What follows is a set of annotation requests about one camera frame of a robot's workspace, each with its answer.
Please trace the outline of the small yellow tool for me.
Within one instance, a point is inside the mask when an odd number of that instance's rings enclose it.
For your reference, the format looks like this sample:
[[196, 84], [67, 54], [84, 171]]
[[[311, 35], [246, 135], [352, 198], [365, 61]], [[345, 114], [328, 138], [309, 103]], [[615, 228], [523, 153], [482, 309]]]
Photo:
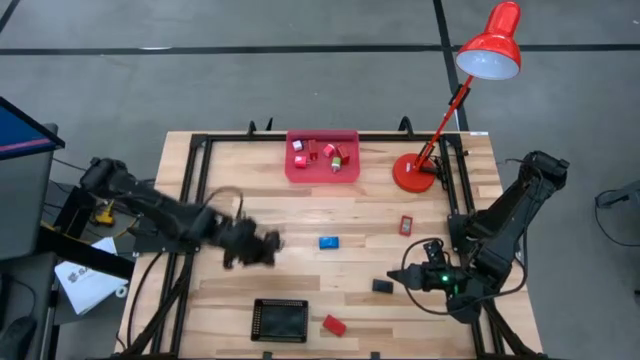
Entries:
[[112, 227], [115, 224], [113, 202], [106, 203], [94, 213], [94, 223], [99, 226]]

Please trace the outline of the black slotted plastic basket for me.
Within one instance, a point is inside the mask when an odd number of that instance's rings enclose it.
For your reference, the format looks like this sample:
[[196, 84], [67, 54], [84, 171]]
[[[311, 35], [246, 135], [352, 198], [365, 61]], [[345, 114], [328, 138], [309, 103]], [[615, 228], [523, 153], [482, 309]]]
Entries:
[[306, 300], [256, 299], [250, 338], [253, 342], [305, 343], [308, 320]]

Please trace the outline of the grey bin with blue lid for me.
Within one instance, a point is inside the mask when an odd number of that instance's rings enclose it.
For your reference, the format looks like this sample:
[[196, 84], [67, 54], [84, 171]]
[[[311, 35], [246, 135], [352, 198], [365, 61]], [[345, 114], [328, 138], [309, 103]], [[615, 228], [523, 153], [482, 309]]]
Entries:
[[35, 251], [57, 132], [0, 96], [0, 261]]

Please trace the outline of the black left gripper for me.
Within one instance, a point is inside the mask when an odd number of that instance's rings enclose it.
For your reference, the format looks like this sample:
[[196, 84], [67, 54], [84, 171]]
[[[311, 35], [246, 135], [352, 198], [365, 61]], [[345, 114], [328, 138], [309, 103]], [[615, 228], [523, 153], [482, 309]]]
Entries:
[[283, 247], [280, 232], [267, 231], [263, 245], [269, 249], [262, 251], [262, 241], [255, 235], [256, 223], [251, 218], [241, 218], [235, 223], [221, 224], [214, 236], [214, 245], [223, 249], [223, 268], [232, 269], [235, 260], [242, 265], [275, 265], [275, 256]]

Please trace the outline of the red desk lamp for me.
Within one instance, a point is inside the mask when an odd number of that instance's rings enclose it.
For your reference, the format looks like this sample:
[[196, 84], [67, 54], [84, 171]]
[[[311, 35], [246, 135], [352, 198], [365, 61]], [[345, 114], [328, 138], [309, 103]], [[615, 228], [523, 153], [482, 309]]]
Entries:
[[392, 168], [398, 187], [411, 193], [422, 193], [434, 183], [437, 165], [433, 159], [436, 143], [452, 115], [460, 108], [473, 80], [507, 80], [518, 75], [521, 54], [514, 34], [521, 16], [519, 5], [513, 1], [497, 4], [491, 11], [484, 30], [467, 41], [455, 58], [456, 66], [467, 74], [458, 86], [443, 120], [432, 138], [418, 153], [400, 156]]

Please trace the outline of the white paper sheet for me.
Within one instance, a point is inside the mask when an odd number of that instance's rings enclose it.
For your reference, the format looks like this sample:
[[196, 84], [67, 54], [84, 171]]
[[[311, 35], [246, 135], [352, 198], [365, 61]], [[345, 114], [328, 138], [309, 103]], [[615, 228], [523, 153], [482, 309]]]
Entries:
[[84, 315], [111, 295], [125, 297], [128, 293], [128, 280], [84, 265], [63, 261], [54, 271], [77, 315]]

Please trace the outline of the black equipment stand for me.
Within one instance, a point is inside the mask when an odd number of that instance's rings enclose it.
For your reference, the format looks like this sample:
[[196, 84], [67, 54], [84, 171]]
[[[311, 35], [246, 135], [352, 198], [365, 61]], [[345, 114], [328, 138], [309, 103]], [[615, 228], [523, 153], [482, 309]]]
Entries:
[[40, 252], [53, 252], [62, 260], [125, 280], [129, 280], [134, 271], [134, 263], [130, 260], [70, 239], [43, 226], [39, 229], [36, 249]]

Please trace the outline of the black metal table frame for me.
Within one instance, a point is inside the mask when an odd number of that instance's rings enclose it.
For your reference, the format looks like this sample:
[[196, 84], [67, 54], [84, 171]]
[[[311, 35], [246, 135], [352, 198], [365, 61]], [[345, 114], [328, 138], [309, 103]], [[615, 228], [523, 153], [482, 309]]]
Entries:
[[[372, 291], [401, 260], [420, 262], [422, 238], [448, 235], [453, 213], [481, 209], [502, 192], [489, 137], [449, 132], [441, 140], [448, 183], [423, 194], [399, 189], [395, 160], [417, 151], [427, 134], [364, 131], [360, 175], [351, 184], [294, 184], [284, 171], [286, 135], [258, 131], [167, 135], [157, 188], [176, 198], [244, 210], [261, 229], [277, 229], [285, 245], [272, 268], [222, 266], [223, 254], [204, 248], [190, 256], [139, 257], [120, 332], [138, 335], [178, 277], [186, 290], [152, 336], [147, 351], [184, 359], [229, 358], [486, 358], [510, 351], [496, 324], [481, 318], [463, 325], [447, 316], [440, 293]], [[399, 234], [413, 218], [409, 237]], [[338, 249], [321, 250], [320, 237], [338, 237]], [[253, 342], [256, 299], [306, 300], [305, 343]], [[323, 327], [327, 315], [342, 321], [341, 337]]]

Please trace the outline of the pink translucent plastic tray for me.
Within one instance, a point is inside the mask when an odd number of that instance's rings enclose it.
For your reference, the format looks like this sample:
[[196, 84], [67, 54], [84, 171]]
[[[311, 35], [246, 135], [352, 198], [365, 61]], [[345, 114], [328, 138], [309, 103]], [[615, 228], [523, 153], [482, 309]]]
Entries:
[[[309, 159], [307, 141], [315, 139], [318, 147], [318, 158], [316, 161]], [[304, 149], [296, 152], [292, 142], [301, 140]], [[332, 158], [323, 155], [323, 148], [327, 144], [337, 146], [344, 144], [350, 153], [350, 161], [342, 165], [341, 170], [334, 173], [331, 169]], [[360, 175], [360, 154], [359, 154], [359, 134], [356, 130], [289, 130], [285, 141], [284, 171], [288, 180], [292, 183], [305, 184], [334, 184], [353, 183]], [[294, 158], [296, 156], [306, 156], [308, 166], [304, 169], [296, 168]]]

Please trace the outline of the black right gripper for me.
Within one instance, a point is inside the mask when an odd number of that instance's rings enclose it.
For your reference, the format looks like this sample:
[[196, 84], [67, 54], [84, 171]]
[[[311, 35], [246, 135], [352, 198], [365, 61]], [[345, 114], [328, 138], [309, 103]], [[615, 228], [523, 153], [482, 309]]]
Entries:
[[386, 273], [391, 279], [411, 279], [398, 282], [409, 289], [429, 292], [440, 290], [446, 294], [447, 298], [457, 296], [470, 280], [470, 276], [461, 267], [438, 265], [430, 263], [412, 264], [410, 270], [398, 269]]

